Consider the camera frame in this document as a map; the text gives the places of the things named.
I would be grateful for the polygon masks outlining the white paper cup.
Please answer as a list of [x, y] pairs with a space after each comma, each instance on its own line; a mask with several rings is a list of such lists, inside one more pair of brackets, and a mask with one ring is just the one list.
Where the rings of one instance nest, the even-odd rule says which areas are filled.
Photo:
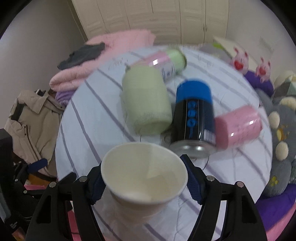
[[164, 209], [188, 182], [181, 158], [152, 143], [130, 142], [112, 148], [101, 162], [101, 174], [118, 214], [136, 224]]

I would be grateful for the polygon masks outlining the pink cup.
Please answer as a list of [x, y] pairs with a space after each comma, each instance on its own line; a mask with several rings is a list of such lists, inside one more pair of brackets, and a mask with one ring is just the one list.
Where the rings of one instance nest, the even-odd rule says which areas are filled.
[[262, 129], [259, 112], [245, 105], [215, 117], [216, 147], [218, 150], [240, 147], [257, 139]]

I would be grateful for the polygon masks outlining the light green cup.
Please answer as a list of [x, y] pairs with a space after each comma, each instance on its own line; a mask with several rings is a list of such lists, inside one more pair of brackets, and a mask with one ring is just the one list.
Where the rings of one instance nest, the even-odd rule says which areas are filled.
[[173, 120], [171, 102], [159, 70], [136, 65], [122, 79], [126, 122], [137, 135], [159, 135]]

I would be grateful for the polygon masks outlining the beige jacket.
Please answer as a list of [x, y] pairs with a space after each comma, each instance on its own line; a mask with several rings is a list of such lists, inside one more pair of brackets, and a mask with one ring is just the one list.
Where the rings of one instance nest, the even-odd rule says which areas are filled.
[[48, 93], [22, 90], [13, 104], [4, 129], [13, 139], [13, 152], [27, 164], [42, 159], [38, 172], [56, 178], [55, 146], [65, 108]]

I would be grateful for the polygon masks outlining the white striped quilt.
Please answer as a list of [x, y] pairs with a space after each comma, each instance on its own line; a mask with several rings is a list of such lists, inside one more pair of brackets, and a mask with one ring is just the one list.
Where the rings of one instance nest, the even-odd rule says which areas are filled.
[[[171, 103], [175, 103], [181, 82], [199, 79], [211, 89], [216, 115], [244, 105], [251, 105], [260, 113], [263, 128], [259, 138], [242, 147], [194, 161], [205, 174], [220, 182], [242, 181], [253, 200], [258, 200], [269, 181], [273, 145], [268, 118], [257, 93], [244, 76], [225, 62], [187, 47], [181, 49], [188, 64], [180, 75], [166, 82]], [[116, 145], [130, 141], [164, 147], [170, 144], [169, 133], [137, 136], [128, 129], [121, 107], [121, 82], [126, 66], [158, 51], [159, 47], [154, 46], [118, 56], [96, 69], [76, 90], [64, 111], [56, 142], [59, 179], [70, 172], [87, 175]], [[124, 223], [108, 190], [93, 206], [101, 231], [111, 240], [187, 240], [200, 209], [187, 190], [143, 225]]]

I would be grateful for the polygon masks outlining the purple folded cloth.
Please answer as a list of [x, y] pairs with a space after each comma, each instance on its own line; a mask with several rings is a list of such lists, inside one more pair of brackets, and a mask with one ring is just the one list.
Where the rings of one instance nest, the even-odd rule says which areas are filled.
[[76, 90], [60, 91], [56, 93], [55, 99], [62, 105], [66, 107], [72, 98]]

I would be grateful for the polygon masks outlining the pink folded blanket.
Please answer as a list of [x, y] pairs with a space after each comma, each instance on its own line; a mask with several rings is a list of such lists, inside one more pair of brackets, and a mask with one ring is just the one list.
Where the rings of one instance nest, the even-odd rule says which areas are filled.
[[105, 50], [94, 60], [81, 65], [59, 71], [49, 81], [49, 86], [55, 92], [76, 90], [88, 76], [105, 62], [119, 55], [150, 47], [154, 44], [156, 35], [148, 29], [132, 29], [110, 34], [98, 35], [86, 42], [88, 45], [105, 43]]

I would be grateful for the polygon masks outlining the blue and black can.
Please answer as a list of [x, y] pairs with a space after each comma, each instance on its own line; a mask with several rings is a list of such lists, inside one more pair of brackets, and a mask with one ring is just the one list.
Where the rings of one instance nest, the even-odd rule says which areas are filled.
[[215, 152], [214, 109], [210, 87], [199, 79], [186, 79], [176, 92], [170, 149], [177, 155], [204, 159]]

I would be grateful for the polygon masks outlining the grey koala plush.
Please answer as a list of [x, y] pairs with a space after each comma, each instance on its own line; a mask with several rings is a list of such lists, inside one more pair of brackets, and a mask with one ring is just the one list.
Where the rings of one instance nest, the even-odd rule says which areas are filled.
[[273, 140], [273, 159], [269, 182], [263, 195], [278, 196], [289, 184], [295, 184], [295, 97], [271, 99], [256, 90], [265, 108]]

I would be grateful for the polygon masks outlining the dark grey garment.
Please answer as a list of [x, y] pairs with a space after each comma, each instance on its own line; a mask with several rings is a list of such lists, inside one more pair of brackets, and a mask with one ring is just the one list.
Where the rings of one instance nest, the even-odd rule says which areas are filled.
[[94, 60], [104, 52], [106, 44], [101, 42], [96, 45], [83, 45], [78, 50], [72, 52], [66, 60], [59, 63], [57, 68], [64, 70], [72, 68], [90, 60]]

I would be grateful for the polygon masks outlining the purple pillow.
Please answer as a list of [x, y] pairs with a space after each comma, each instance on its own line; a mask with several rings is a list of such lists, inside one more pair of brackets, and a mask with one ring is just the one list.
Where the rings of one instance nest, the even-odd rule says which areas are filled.
[[248, 71], [244, 75], [244, 77], [254, 89], [260, 89], [263, 92], [265, 92], [269, 97], [272, 97], [274, 93], [274, 87], [270, 79], [265, 82], [261, 82], [260, 77], [255, 76], [255, 73], [253, 71]]

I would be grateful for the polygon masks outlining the triangle pattern quilted pillow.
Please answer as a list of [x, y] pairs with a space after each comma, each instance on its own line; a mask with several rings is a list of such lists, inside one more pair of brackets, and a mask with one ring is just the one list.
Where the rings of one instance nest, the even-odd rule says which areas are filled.
[[274, 82], [273, 102], [280, 102], [284, 97], [295, 97], [295, 72], [285, 71]]

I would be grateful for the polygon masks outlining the right pink bunny plush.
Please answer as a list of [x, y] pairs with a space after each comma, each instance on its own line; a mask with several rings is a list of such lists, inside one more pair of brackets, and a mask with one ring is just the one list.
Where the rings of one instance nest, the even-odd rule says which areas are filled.
[[261, 63], [257, 66], [255, 70], [255, 76], [260, 78], [261, 83], [264, 83], [270, 79], [271, 63], [270, 61], [265, 61], [263, 57], [261, 57], [260, 59]]

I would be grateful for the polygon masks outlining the pink bunny plush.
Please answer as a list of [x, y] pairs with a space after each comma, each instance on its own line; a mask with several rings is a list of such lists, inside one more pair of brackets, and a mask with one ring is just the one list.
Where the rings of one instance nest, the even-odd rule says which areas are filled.
[[231, 59], [230, 65], [241, 74], [245, 75], [249, 69], [249, 55], [246, 51], [240, 51], [234, 47], [236, 55]]
[[270, 61], [265, 61], [263, 57], [261, 57], [260, 59], [261, 63], [257, 66], [255, 70], [255, 76], [260, 78], [261, 83], [264, 83], [270, 79], [271, 63]]

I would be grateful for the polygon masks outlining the pink and green can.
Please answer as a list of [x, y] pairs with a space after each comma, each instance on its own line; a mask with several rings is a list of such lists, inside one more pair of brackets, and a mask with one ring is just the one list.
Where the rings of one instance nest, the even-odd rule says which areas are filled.
[[187, 66], [187, 58], [179, 48], [168, 48], [158, 51], [134, 63], [158, 69], [164, 81], [173, 78]]

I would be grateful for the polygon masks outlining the left pink bunny plush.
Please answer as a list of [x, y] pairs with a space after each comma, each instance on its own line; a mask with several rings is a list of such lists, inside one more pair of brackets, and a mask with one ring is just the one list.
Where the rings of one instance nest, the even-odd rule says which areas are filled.
[[240, 51], [234, 47], [236, 55], [231, 59], [230, 65], [241, 74], [245, 75], [249, 69], [249, 55], [246, 51]]

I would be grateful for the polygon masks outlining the white bedside table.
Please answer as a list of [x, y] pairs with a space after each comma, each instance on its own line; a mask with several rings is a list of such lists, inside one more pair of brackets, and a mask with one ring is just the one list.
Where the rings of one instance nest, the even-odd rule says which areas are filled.
[[245, 50], [244, 48], [242, 48], [238, 43], [228, 40], [228, 39], [224, 39], [221, 37], [217, 37], [214, 36], [213, 37], [214, 42], [220, 44], [225, 51], [228, 53], [228, 55], [232, 57], [236, 56], [236, 52], [234, 50], [234, 48], [237, 48], [239, 50], [239, 52], [247, 52], [249, 55], [249, 70], [251, 71], [255, 71], [258, 63], [255, 61], [255, 59], [250, 55], [250, 52], [248, 50]]

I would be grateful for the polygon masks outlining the grey green cushion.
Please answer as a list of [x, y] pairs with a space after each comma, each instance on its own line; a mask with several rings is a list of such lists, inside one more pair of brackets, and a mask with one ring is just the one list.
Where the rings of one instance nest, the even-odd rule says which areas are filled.
[[212, 55], [224, 62], [229, 63], [231, 60], [231, 56], [226, 52], [226, 50], [218, 43], [205, 43], [201, 44], [198, 47], [199, 51]]

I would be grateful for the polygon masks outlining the cream wardrobe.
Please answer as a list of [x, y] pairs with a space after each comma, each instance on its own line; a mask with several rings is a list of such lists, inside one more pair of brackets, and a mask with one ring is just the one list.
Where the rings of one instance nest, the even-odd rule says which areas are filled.
[[149, 29], [157, 44], [210, 43], [226, 36], [229, 1], [72, 1], [88, 38], [129, 29]]

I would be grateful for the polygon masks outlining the white wall socket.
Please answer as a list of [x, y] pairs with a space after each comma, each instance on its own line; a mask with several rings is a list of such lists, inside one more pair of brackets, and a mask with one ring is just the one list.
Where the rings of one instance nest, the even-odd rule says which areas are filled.
[[264, 51], [268, 51], [270, 53], [274, 51], [273, 46], [270, 45], [263, 37], [260, 37], [259, 39], [259, 47]]

